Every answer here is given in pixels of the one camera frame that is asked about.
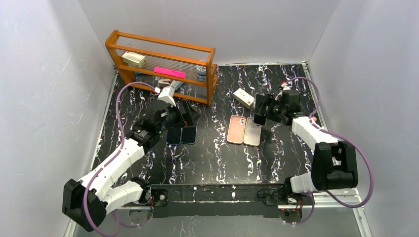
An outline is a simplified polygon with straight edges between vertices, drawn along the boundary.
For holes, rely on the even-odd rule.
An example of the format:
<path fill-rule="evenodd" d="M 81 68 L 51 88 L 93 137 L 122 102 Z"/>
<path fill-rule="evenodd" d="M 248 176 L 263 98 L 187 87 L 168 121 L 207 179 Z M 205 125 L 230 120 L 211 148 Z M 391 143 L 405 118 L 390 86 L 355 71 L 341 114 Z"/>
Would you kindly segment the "blue smartphone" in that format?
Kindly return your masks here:
<path fill-rule="evenodd" d="M 166 144 L 167 145 L 179 145 L 181 144 L 182 128 L 174 127 L 167 131 Z"/>

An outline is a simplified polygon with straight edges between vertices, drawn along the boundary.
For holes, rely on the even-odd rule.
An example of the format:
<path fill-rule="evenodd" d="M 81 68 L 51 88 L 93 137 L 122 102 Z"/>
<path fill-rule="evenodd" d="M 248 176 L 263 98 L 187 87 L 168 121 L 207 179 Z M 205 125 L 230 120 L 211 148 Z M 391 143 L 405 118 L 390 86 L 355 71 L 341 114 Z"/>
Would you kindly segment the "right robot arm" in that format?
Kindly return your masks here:
<path fill-rule="evenodd" d="M 278 97 L 257 94 L 254 119 L 258 125 L 267 120 L 291 127 L 313 151 L 311 170 L 286 178 L 287 194 L 355 188 L 358 185 L 356 151 L 353 145 L 326 133 L 312 117 L 305 114 L 296 90 L 284 90 Z"/>

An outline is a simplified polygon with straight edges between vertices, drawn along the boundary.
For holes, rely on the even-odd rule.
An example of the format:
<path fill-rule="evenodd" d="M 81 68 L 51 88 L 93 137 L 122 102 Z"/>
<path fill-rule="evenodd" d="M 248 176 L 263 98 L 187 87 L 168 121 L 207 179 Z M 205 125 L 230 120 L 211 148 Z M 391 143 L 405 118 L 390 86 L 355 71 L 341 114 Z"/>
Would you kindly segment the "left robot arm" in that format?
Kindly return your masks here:
<path fill-rule="evenodd" d="M 63 188 L 62 212 L 87 232 L 96 231 L 105 217 L 127 203 L 140 201 L 150 190 L 149 182 L 132 178 L 114 187 L 117 179 L 141 159 L 171 128 L 196 125 L 200 115 L 186 99 L 180 105 L 154 100 L 140 115 L 121 144 L 94 170 L 70 179 Z"/>

